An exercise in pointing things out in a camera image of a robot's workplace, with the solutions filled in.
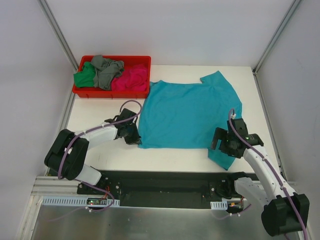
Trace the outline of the teal t shirt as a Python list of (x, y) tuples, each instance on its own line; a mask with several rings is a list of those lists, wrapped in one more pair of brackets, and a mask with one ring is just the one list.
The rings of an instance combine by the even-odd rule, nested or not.
[(207, 149), (207, 157), (228, 170), (234, 157), (211, 149), (216, 128), (227, 128), (228, 113), (242, 116), (243, 104), (220, 71), (199, 83), (150, 83), (138, 132), (142, 149)]

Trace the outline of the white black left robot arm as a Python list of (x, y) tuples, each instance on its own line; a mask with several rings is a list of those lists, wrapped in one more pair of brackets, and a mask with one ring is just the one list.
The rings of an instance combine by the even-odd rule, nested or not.
[(106, 183), (102, 180), (103, 175), (99, 170), (85, 164), (87, 152), (121, 138), (127, 145), (139, 145), (141, 137), (136, 125), (137, 119), (137, 113), (124, 108), (119, 115), (93, 128), (78, 133), (63, 129), (49, 149), (44, 164), (60, 178), (87, 183), (89, 190), (94, 194), (102, 194)]

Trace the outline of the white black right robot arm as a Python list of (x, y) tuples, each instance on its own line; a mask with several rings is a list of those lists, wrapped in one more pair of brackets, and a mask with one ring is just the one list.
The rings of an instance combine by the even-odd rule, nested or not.
[(276, 171), (264, 143), (257, 134), (250, 134), (242, 118), (230, 113), (227, 129), (216, 128), (211, 149), (244, 160), (254, 170), (261, 187), (244, 172), (231, 174), (226, 180), (225, 192), (230, 197), (241, 195), (261, 210), (261, 222), (271, 236), (286, 236), (302, 232), (308, 239), (307, 222), (310, 201), (296, 190)]

